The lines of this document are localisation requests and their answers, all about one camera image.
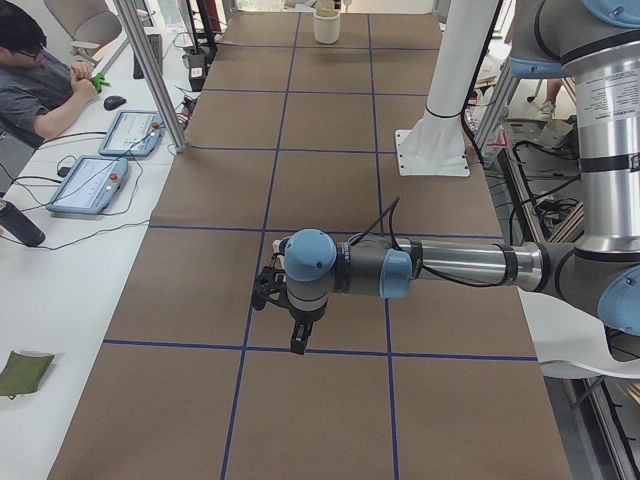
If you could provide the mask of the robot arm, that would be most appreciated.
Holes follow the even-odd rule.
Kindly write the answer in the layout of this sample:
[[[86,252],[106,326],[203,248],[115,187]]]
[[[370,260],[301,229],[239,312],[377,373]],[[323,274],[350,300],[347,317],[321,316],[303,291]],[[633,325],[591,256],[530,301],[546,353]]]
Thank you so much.
[[[511,62],[575,80],[584,232],[575,244],[335,242],[302,230],[279,248],[290,348],[305,351],[331,293],[401,298],[412,281],[516,285],[561,299],[629,334],[639,331],[639,5],[521,1]]]

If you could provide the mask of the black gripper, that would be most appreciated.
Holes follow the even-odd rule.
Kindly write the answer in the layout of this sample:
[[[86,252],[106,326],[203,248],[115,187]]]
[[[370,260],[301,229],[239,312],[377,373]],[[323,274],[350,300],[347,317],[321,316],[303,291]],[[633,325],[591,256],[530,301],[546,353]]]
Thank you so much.
[[[289,303],[289,312],[295,320],[290,341],[290,351],[297,355],[304,355],[306,340],[311,336],[313,324],[325,314],[325,300],[290,299]]]

